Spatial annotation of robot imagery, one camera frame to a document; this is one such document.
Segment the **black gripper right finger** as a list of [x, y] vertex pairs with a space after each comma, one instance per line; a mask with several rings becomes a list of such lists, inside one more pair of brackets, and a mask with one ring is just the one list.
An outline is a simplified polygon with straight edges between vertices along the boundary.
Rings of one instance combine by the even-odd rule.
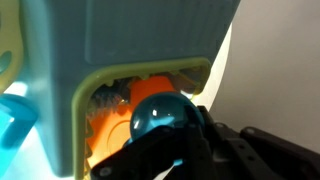
[[237, 132], [198, 109], [217, 180], [320, 180], [319, 153], [252, 126]]

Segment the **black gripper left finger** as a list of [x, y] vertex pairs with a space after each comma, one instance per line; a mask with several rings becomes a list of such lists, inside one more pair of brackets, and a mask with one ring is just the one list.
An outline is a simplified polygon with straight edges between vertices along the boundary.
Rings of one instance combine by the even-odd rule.
[[159, 126], [95, 165], [91, 180], [153, 180], [175, 160], [168, 180], [214, 180], [214, 165], [201, 128]]

